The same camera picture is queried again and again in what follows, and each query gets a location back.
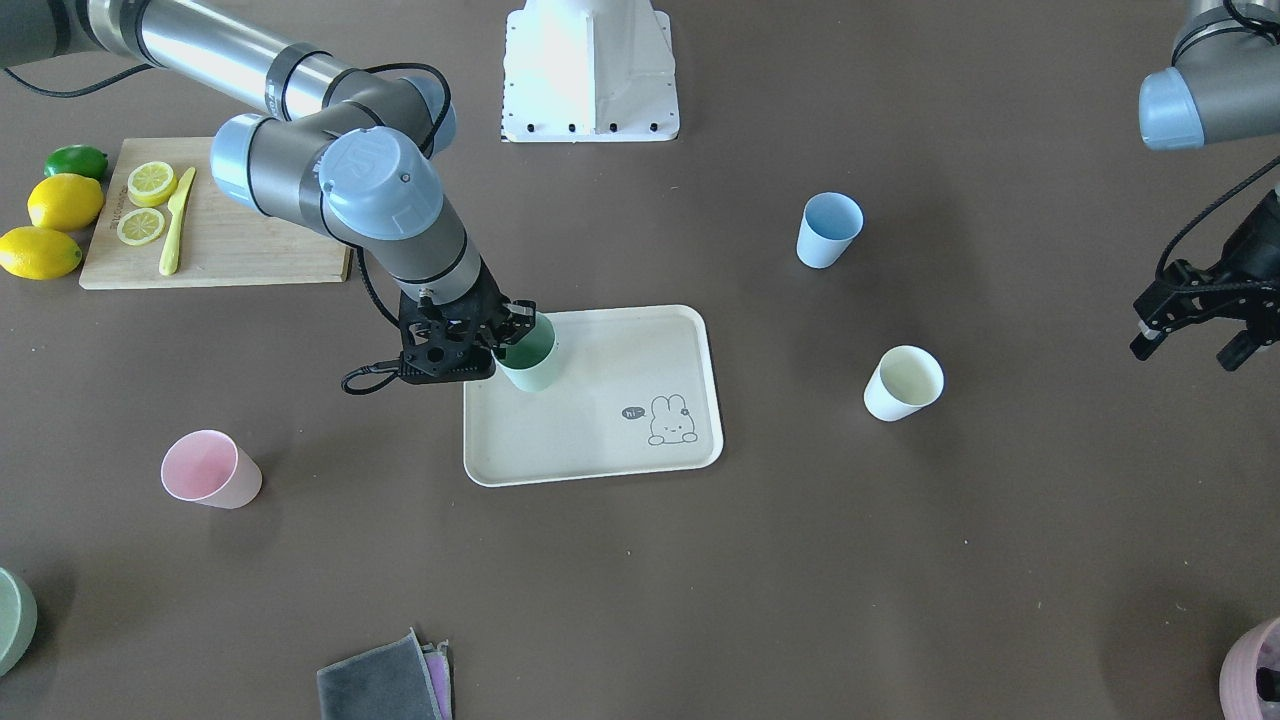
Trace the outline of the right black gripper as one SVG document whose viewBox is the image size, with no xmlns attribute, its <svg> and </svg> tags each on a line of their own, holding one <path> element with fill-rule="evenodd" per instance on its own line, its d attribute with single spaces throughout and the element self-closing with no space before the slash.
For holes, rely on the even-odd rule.
<svg viewBox="0 0 1280 720">
<path fill-rule="evenodd" d="M 513 348 L 538 323 L 536 304 L 503 295 L 485 263 L 477 265 L 475 282 L 458 299 L 438 302 L 420 300 L 420 340 L 440 351 L 492 351 L 506 361 Z"/>
</svg>

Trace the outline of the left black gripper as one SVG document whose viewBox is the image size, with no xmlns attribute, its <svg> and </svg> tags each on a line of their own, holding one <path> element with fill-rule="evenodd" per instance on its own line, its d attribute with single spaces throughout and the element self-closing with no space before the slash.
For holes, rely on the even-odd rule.
<svg viewBox="0 0 1280 720">
<path fill-rule="evenodd" d="M 1231 306 L 1231 291 L 1220 290 L 1217 283 L 1260 282 L 1277 291 L 1277 277 L 1279 201 L 1277 188 L 1272 188 L 1222 246 L 1215 275 L 1187 260 L 1175 260 L 1157 273 L 1134 302 L 1139 333 L 1130 342 L 1132 354 L 1144 361 L 1174 332 L 1220 316 Z M 1245 324 L 1217 352 L 1217 363 L 1225 372 L 1235 372 L 1277 340 L 1276 324 Z"/>
</svg>

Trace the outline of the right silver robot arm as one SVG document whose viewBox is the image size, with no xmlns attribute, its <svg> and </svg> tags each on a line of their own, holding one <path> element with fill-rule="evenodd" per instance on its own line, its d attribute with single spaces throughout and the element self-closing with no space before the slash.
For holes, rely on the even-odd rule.
<svg viewBox="0 0 1280 720">
<path fill-rule="evenodd" d="M 401 290 L 404 356 L 430 374 L 502 359 L 539 328 L 504 296 L 451 206 L 433 151 L 452 136 L 434 70 L 387 79 L 201 1 L 5 1 L 3 65 L 105 51 L 253 110 L 216 133 L 210 170 L 237 202 L 371 254 Z"/>
</svg>

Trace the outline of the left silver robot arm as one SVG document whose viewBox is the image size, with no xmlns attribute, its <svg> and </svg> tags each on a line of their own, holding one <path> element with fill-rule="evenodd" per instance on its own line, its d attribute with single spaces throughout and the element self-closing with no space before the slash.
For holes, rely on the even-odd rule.
<svg viewBox="0 0 1280 720">
<path fill-rule="evenodd" d="M 1190 1 L 1169 65 L 1139 90 L 1140 137 L 1157 151 L 1201 149 L 1279 129 L 1275 1 Z M 1134 302 L 1140 329 L 1130 350 L 1147 360 L 1174 332 L 1215 319 L 1242 324 L 1219 351 L 1239 369 L 1279 338 L 1279 201 L 1268 190 L 1206 269 L 1174 258 L 1179 231 Z"/>
</svg>

